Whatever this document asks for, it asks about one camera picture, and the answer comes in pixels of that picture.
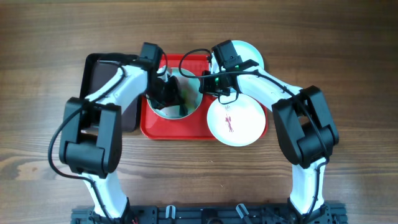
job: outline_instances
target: white limb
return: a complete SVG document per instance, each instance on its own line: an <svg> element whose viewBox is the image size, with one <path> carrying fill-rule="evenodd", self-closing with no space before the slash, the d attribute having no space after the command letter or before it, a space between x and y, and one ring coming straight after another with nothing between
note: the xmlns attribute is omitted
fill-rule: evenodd
<svg viewBox="0 0 398 224"><path fill-rule="evenodd" d="M133 100L146 90L148 84L148 74L143 69L131 65L125 65L123 68L126 71L124 80L106 97L97 102L102 105L108 103L119 105L122 108L122 114ZM118 68L116 74L104 86L86 96L86 99L89 101L96 99L118 82L122 75L123 70Z"/></svg>
<svg viewBox="0 0 398 224"><path fill-rule="evenodd" d="M251 67L245 71L259 70L259 73L277 81L282 86L286 86L293 94L300 93L301 87L292 86L267 73L260 66ZM288 99L290 96L284 92L275 83L262 77L255 75L238 75L238 85L241 92L245 95L253 97L255 100L263 104L266 108L272 111L272 105L281 99Z"/></svg>
<svg viewBox="0 0 398 224"><path fill-rule="evenodd" d="M290 201L297 211L300 212L300 214L306 214L310 210L317 183L317 172L315 169L319 164L325 161L325 158L321 158L311 163L310 167L307 169L304 169L300 165L293 165L293 190L290 194ZM324 199L322 197L324 171L325 166L321 166L319 176L319 191L317 196L318 200L315 203L313 211L320 208L324 203Z"/></svg>
<svg viewBox="0 0 398 224"><path fill-rule="evenodd" d="M103 204L105 205L106 212L108 213L110 218L120 218L126 208L127 197L123 193L122 188L120 186L119 178L114 171L106 176L105 179L99 178L97 175L82 173L79 176L87 177L93 181L95 181L95 185L97 186L99 196ZM94 193L94 189L91 187L91 184L85 181L88 190L90 191L91 198L94 200L95 208L94 212L102 217L105 217L103 213L100 203Z"/></svg>

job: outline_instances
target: red tray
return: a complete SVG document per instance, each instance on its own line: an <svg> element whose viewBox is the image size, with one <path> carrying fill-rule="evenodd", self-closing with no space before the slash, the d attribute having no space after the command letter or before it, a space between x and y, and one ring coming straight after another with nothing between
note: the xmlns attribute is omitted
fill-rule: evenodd
<svg viewBox="0 0 398 224"><path fill-rule="evenodd" d="M167 55L169 67L178 67L182 57L182 54ZM165 65L164 59L162 59L160 66L163 65ZM199 76L202 71L209 69L209 64L206 55L189 55L184 59L182 68ZM215 139L207 126L207 111L214 100L216 98L211 95L203 95L200 106L190 116L179 120L169 120L156 115L149 107L147 99L143 97L141 106L141 131L148 138L158 140ZM261 137L268 130L267 108L264 106L262 108L266 115L266 127Z"/></svg>

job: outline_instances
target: brown background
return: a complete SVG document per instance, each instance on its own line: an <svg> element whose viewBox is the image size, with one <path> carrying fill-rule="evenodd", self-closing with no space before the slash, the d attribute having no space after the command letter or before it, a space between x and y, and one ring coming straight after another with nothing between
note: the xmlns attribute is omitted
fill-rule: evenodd
<svg viewBox="0 0 398 224"><path fill-rule="evenodd" d="M324 197L345 203L350 223L398 223L397 4L34 2L44 4L0 4L0 223L67 223L72 208L93 204L83 182L47 162L88 54L138 53L144 41L185 53L226 39L252 43L281 80L324 91L340 132ZM133 205L285 202L291 165L272 115L269 124L240 148L125 135L122 188Z"/></svg>

